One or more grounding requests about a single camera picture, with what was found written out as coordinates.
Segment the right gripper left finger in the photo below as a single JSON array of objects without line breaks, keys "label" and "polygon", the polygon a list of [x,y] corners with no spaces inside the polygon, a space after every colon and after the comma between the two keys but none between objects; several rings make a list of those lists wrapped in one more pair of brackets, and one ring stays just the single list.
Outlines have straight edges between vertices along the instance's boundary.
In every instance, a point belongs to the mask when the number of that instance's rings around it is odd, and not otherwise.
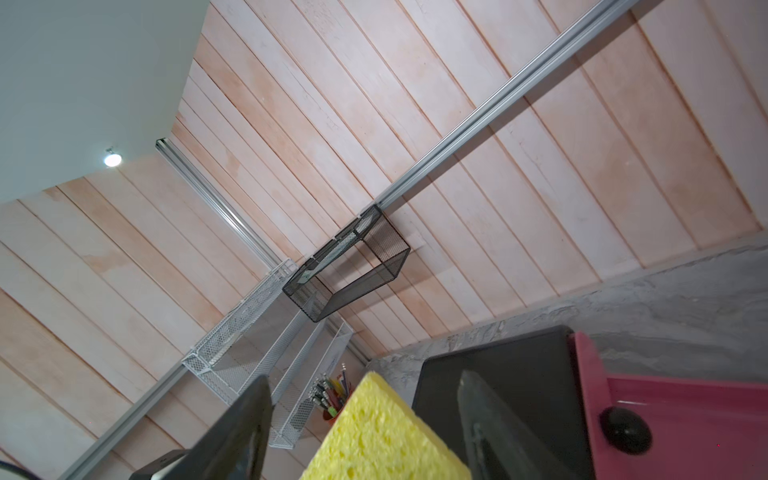
[{"label": "right gripper left finger", "polygon": [[274,405],[268,377],[257,377],[187,450],[172,450],[135,471],[133,479],[259,479]]}]

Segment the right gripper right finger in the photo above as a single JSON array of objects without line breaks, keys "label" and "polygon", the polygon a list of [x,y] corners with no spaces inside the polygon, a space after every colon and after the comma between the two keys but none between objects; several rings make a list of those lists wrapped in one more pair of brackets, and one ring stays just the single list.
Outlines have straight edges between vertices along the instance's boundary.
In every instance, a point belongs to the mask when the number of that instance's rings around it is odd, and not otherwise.
[{"label": "right gripper right finger", "polygon": [[462,372],[457,402],[473,479],[578,477],[477,373]]}]

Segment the bright yellow sponge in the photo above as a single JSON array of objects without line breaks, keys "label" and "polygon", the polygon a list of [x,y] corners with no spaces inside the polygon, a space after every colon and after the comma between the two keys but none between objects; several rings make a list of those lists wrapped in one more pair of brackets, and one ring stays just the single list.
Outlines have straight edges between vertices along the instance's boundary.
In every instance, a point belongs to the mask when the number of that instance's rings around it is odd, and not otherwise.
[{"label": "bright yellow sponge", "polygon": [[469,479],[469,468],[376,372],[337,417],[304,479]]}]

